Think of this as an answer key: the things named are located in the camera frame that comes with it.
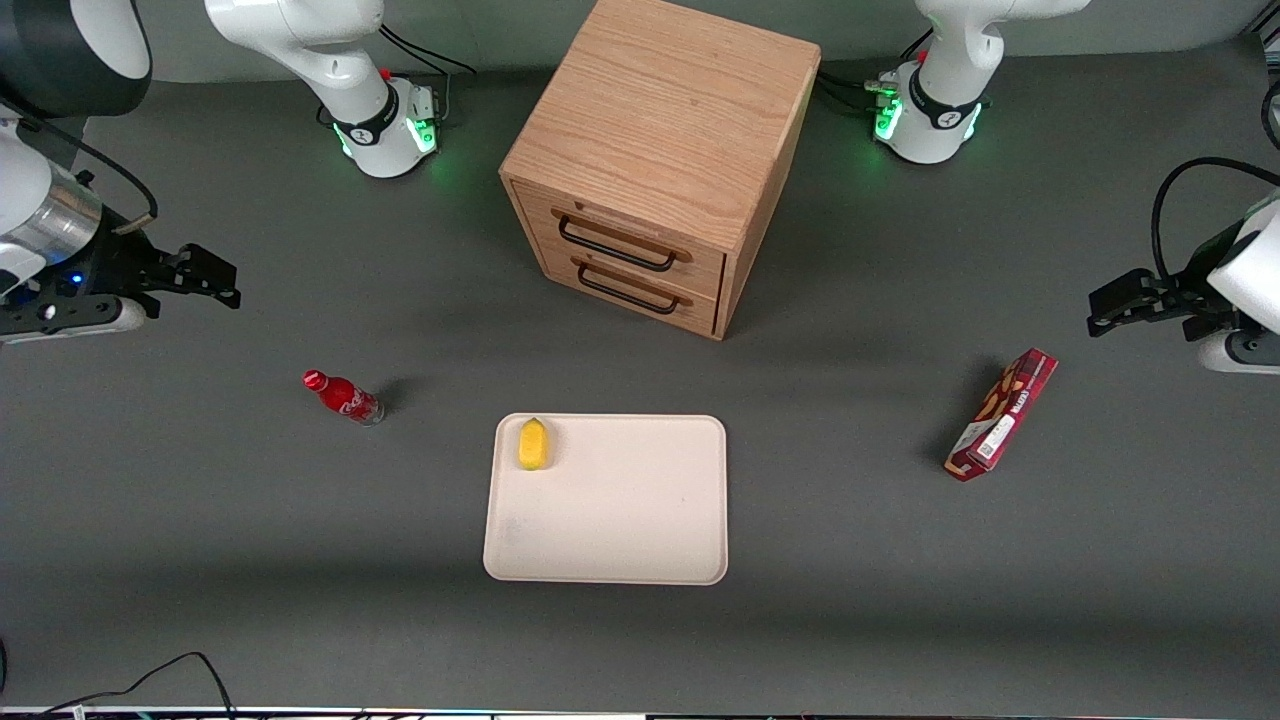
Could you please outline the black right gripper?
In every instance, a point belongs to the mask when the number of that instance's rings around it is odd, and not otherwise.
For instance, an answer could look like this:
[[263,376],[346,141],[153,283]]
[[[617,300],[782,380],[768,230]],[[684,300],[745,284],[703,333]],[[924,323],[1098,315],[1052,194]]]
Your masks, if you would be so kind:
[[[177,270],[170,255],[154,247],[143,232],[116,234],[99,232],[67,263],[51,269],[50,287],[59,297],[111,295],[129,299],[143,309],[147,319],[160,318],[160,293],[177,293]],[[178,278],[187,293],[215,299],[229,309],[241,307],[236,287],[237,268],[200,245],[188,243],[178,251]]]

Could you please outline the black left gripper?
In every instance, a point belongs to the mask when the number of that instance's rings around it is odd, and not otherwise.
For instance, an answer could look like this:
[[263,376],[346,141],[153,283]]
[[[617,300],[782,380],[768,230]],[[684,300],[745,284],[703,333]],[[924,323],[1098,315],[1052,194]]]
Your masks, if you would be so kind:
[[1089,292],[1087,331],[1100,338],[1123,325],[1160,322],[1164,310],[1171,318],[1185,316],[1181,331],[1185,342],[1196,343],[1221,331],[1251,328],[1251,320],[1208,282],[1210,273],[1228,259],[1243,227],[1235,222],[1204,241],[1183,270],[1165,279],[1144,268],[1126,272]]

